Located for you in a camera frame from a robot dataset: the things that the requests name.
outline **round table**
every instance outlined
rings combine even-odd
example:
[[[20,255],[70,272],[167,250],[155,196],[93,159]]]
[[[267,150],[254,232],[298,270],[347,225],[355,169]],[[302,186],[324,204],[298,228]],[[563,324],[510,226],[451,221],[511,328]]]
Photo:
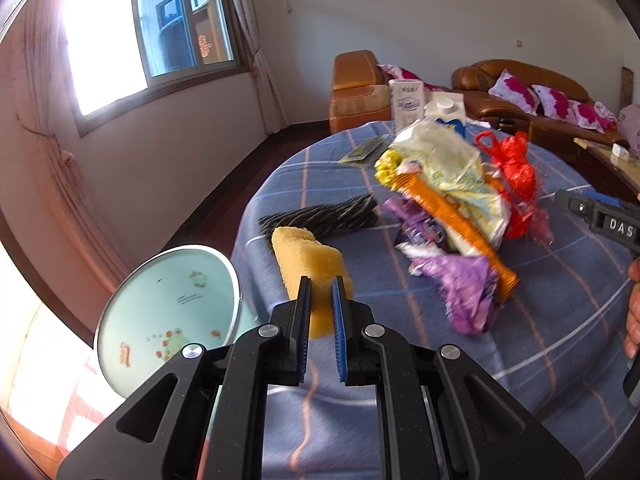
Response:
[[[468,140],[481,131],[469,125]],[[357,144],[379,135],[391,138],[391,123],[369,123],[310,146],[274,171],[249,202],[232,262],[243,297],[263,319],[287,295],[258,219],[366,192],[380,203],[386,200],[391,192],[377,183],[373,168],[337,163]],[[355,299],[371,307],[377,322],[412,344],[459,345],[536,414],[590,476],[637,413],[622,391],[630,254],[555,208],[557,189],[589,187],[578,173],[532,144],[528,157],[546,177],[541,203],[556,241],[550,248],[522,238],[504,241],[499,254],[520,283],[484,335],[456,333],[437,284],[409,275],[408,260],[393,247],[397,219],[382,217],[373,228],[334,233],[322,242],[342,252]],[[338,382],[332,336],[310,341],[303,386],[271,387],[268,399],[263,478],[379,478],[374,391]]]

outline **dark red floor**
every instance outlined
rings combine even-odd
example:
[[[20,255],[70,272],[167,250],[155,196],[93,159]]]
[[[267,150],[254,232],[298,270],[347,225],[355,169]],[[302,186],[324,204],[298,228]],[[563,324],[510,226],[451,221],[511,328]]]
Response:
[[[269,136],[207,197],[165,249],[187,244],[213,247],[231,256],[242,213],[280,164],[329,135],[326,126]]]

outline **window frame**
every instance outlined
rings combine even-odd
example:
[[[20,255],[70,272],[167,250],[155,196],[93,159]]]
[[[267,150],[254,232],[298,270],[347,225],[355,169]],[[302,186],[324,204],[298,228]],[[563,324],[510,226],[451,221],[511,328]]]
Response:
[[[229,61],[221,61],[206,64],[200,55],[198,49],[198,38],[196,34],[194,13],[191,10],[190,0],[181,0],[184,9],[184,25],[190,40],[193,54],[196,59],[196,65],[181,70],[175,70],[166,74],[152,76],[149,71],[148,59],[146,56],[146,48],[142,37],[142,29],[140,26],[140,14],[138,9],[138,0],[131,0],[132,19],[136,31],[136,40],[138,42],[138,50],[140,59],[145,73],[147,88],[131,94],[129,96],[118,99],[108,105],[105,105],[93,112],[82,115],[78,105],[78,97],[71,73],[71,65],[68,54],[68,41],[66,39],[66,31],[63,24],[60,27],[60,51],[62,57],[62,66],[65,79],[65,86],[72,113],[78,127],[80,137],[92,132],[107,122],[119,117],[130,110],[133,110],[151,101],[172,94],[174,92],[196,86],[207,81],[230,77],[240,73],[250,72],[248,67],[248,56],[246,43],[241,34],[238,17],[236,15],[232,0],[219,0],[222,8],[222,15],[225,19],[226,33],[228,36],[230,50],[233,59]]]

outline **table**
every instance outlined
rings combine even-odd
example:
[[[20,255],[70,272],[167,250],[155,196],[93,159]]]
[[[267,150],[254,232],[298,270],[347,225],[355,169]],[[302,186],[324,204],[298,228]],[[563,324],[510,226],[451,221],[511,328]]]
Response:
[[[636,160],[625,162],[612,155],[610,147],[596,142],[584,139],[574,142],[580,146],[574,169],[596,191],[626,202],[640,200],[640,166]]]
[[[467,136],[480,131],[468,126]],[[367,191],[380,202],[386,200],[391,192],[378,185],[373,168],[337,163],[358,143],[377,135],[390,137],[390,123],[369,123],[314,144],[284,162],[249,202],[232,261],[245,300],[262,316],[287,296],[258,219],[341,202]],[[392,245],[398,229],[393,218],[322,241],[342,252],[356,300],[367,303],[377,321],[413,344],[459,345],[535,413],[592,474],[636,416],[622,392],[630,255],[553,206],[555,190],[589,187],[578,173],[537,146],[530,146],[529,160],[546,174],[542,203],[556,242],[545,249],[524,239],[505,241],[500,255],[521,282],[496,325],[482,336],[457,334],[434,282],[408,274],[408,260]],[[345,388],[338,382],[331,336],[310,341],[301,388],[272,387],[268,395],[263,478],[302,477],[379,478],[374,391]]]

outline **triangular cutout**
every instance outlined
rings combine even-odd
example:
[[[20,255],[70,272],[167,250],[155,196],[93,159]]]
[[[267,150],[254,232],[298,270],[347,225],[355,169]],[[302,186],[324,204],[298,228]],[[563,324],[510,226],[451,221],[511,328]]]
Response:
[[[497,444],[524,431],[525,424],[520,417],[513,413],[482,379],[469,376],[465,379],[465,384],[489,442]]]
[[[116,422],[116,429],[142,442],[153,442],[177,383],[178,377],[175,374],[160,379],[156,386]]]

